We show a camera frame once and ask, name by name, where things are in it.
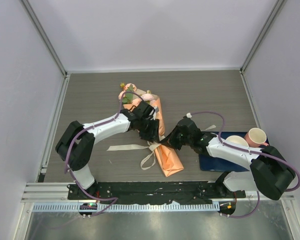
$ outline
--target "cup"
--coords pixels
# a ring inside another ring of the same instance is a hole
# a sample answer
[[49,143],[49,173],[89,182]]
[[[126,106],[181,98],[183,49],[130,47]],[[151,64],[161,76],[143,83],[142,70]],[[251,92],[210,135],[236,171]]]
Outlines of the cup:
[[234,143],[234,144],[239,144],[239,145],[242,145],[242,146],[245,146],[245,147],[249,147],[249,144],[247,143],[247,141],[244,140],[243,137],[240,137],[240,136],[237,136],[237,135],[229,136],[226,140],[231,142],[231,143]]
[[258,148],[260,145],[269,145],[268,143],[266,143],[266,133],[262,129],[257,127],[251,128],[244,136],[244,139],[252,148]]

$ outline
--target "wooden tabletop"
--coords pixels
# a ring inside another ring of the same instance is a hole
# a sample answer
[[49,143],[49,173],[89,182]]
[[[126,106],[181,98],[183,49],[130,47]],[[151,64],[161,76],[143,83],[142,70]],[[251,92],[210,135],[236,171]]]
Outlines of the wooden tabletop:
[[[244,132],[256,127],[252,110],[238,70],[218,71],[159,71],[71,74],[66,91],[45,182],[70,182],[64,175],[64,162],[55,152],[55,146],[72,121],[81,124],[108,118],[118,110],[120,83],[133,83],[142,90],[151,90],[160,97],[167,136],[177,122],[189,112],[215,111],[224,115],[225,131]],[[192,118],[204,130],[222,121],[211,114]],[[107,151],[109,146],[147,143],[135,131],[111,136],[93,148],[89,167],[97,181],[214,181],[220,173],[201,171],[199,156],[190,147],[183,146],[177,154],[184,170],[165,177],[158,163],[148,170],[140,168],[140,161],[150,151]]]

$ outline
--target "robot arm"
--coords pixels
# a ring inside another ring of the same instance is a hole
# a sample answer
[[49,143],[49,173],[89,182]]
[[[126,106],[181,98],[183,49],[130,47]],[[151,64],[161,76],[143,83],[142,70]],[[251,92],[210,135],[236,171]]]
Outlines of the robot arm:
[[285,161],[275,147],[254,148],[227,142],[214,133],[201,132],[189,117],[180,120],[161,143],[178,150],[183,145],[190,146],[198,154],[222,158],[250,170],[252,175],[250,172],[232,172],[222,176],[223,185],[231,192],[257,190],[272,200],[279,200],[296,177],[290,167],[265,156]]
[[143,140],[158,142],[159,120],[156,120],[155,116],[156,108],[142,101],[131,111],[123,109],[119,114],[97,122],[80,124],[78,121],[73,121],[65,130],[55,150],[65,161],[71,141],[79,132],[86,130],[78,138],[79,142],[74,143],[68,166],[83,189],[94,195],[95,187],[93,185],[96,185],[97,182],[88,166],[93,146],[103,139],[130,130],[138,130],[139,136]]
[[[68,126],[55,149],[65,161],[71,141],[79,132],[86,129],[79,137],[80,142],[75,143],[71,149],[68,166],[83,189],[94,195],[97,182],[88,166],[94,144],[130,130],[138,130],[143,140],[158,143],[159,120],[154,119],[155,113],[156,110],[152,106],[142,101],[134,109],[123,109],[119,114],[98,122],[80,124],[74,121]],[[222,158],[251,170],[252,175],[250,172],[222,174],[222,179],[217,182],[221,182],[221,187],[226,191],[257,188],[266,197],[278,200],[296,176],[289,167],[262,155],[266,153],[283,160],[273,146],[251,148],[238,145],[241,150],[230,148],[224,144],[226,141],[220,140],[216,134],[201,132],[188,117],[180,120],[174,130],[160,143],[178,150],[182,146],[190,146],[198,154]]]

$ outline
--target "white backdrop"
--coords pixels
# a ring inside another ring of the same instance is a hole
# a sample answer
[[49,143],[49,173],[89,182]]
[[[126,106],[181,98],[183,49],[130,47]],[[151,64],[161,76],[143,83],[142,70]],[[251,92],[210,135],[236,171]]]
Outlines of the white backdrop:
[[0,240],[38,175],[63,76],[17,0],[0,0]]
[[[300,0],[288,0],[246,71],[261,127],[300,171]],[[293,192],[300,206],[300,189]]]
[[239,68],[276,0],[30,0],[67,71]]

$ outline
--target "white ribbon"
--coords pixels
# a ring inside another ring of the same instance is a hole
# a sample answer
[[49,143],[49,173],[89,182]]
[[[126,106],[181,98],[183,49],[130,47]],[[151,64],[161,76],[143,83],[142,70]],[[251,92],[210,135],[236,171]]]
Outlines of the white ribbon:
[[[207,129],[205,129],[204,131],[214,129],[215,127],[216,127],[215,125],[212,125],[212,126],[208,127]],[[164,138],[165,138],[165,136],[159,136],[160,141]],[[154,143],[154,144],[151,144],[150,142],[147,142],[147,143],[149,146],[141,146],[141,145],[137,145],[137,144],[110,146],[107,149],[107,151],[126,151],[126,150],[149,149],[151,151],[151,153],[148,156],[146,156],[144,159],[142,159],[142,161],[140,162],[140,168],[142,170],[148,170],[156,164],[155,149],[157,147],[159,147],[161,145],[161,143]],[[152,155],[153,155],[153,163],[151,164],[151,166],[143,167],[144,164],[151,158]]]

